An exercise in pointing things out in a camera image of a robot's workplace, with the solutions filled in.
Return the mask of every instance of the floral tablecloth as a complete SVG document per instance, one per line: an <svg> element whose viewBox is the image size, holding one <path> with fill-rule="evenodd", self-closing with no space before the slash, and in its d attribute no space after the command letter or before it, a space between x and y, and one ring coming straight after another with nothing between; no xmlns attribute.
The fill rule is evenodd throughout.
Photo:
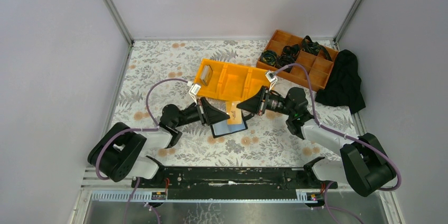
<svg viewBox="0 0 448 224"><path fill-rule="evenodd" d="M330 46L329 41L320 42ZM155 125L145 108L149 88L166 78L193 81L203 58L254 67L266 46L258 41L137 41L124 77L112 124L152 128ZM298 86L279 78L275 90L283 96ZM159 119L162 108L175 104L185 108L193 102L188 87L181 82L166 82L154 89L150 109ZM311 111L309 91L305 90ZM211 101L222 107L223 101ZM324 123L348 133L355 128L348 107L329 107L316 103L318 117ZM319 144L292 136L286 128L287 116L267 111L247 122L248 130L220 138L199 122L179 127L183 135L170 149L154 149L150 155L164 165L188 166L303 166L318 157L338 158Z"/></svg>

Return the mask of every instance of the metal corner post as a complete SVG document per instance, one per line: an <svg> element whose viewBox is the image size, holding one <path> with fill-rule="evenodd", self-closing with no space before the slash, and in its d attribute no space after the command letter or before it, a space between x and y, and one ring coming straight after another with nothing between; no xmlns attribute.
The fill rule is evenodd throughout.
<svg viewBox="0 0 448 224"><path fill-rule="evenodd" d="M110 14L112 15L112 18L114 18L115 23L117 24L120 32L122 33L123 37L125 38L126 42L129 45L132 45L133 39L131 34L129 33L129 30L127 29L122 17L118 13L117 7L115 6L114 2L112 0L103 0L104 3L107 6L107 9L109 9Z"/></svg>
<svg viewBox="0 0 448 224"><path fill-rule="evenodd" d="M334 42L336 44L339 43L342 36L344 35L345 31L347 30L350 22L353 20L354 15L356 14L356 11L358 10L359 6L361 5L363 0L354 0L348 14L346 15L346 18L342 22L341 27L339 28L338 32L334 36Z"/></svg>

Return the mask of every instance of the table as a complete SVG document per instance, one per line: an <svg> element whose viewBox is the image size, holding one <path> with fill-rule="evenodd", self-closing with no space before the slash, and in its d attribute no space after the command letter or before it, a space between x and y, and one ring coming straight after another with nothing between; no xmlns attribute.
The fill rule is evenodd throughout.
<svg viewBox="0 0 448 224"><path fill-rule="evenodd" d="M329 41L320 43L330 46ZM193 81L203 58L254 67L266 44L267 40L136 41L112 125L123 122L129 127L154 127L145 108L146 94L153 84L166 78ZM284 96L294 86L298 85L279 78L274 89ZM311 111L309 91L306 89L305 92ZM157 120L165 105L175 104L183 109L192 102L188 87L173 81L156 87L149 100ZM219 108L224 105L223 101L217 100L210 100L210 103ZM356 133L348 107L316 103L316 111L320 121L347 133ZM153 149L149 155L164 165L175 166L299 167L318 156L332 160L339 158L319 144L291 135L286 128L286 119L285 115L267 111L264 116L249 120L248 130L220 138L213 138L210 127L199 122L189 124L179 127L183 135L173 148Z"/></svg>

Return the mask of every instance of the yellow plastic bin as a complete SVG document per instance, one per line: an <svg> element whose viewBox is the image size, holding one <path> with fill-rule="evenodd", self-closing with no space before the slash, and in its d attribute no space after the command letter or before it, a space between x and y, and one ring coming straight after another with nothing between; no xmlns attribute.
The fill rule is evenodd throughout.
<svg viewBox="0 0 448 224"><path fill-rule="evenodd" d="M212 70L207 86L200 79L205 66ZM202 59L194 83L201 85L198 96L223 101L244 101L255 95L262 86L269 86L265 72L264 69Z"/></svg>

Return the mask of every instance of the black cloth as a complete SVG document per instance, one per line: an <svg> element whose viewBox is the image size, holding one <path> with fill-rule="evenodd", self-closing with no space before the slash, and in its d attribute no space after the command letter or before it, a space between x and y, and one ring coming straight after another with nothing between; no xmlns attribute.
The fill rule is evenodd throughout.
<svg viewBox="0 0 448 224"><path fill-rule="evenodd" d="M360 89L358 59L351 51L343 50L336 57L325 89L316 94L316 101L333 107L349 106L354 114L366 107Z"/></svg>

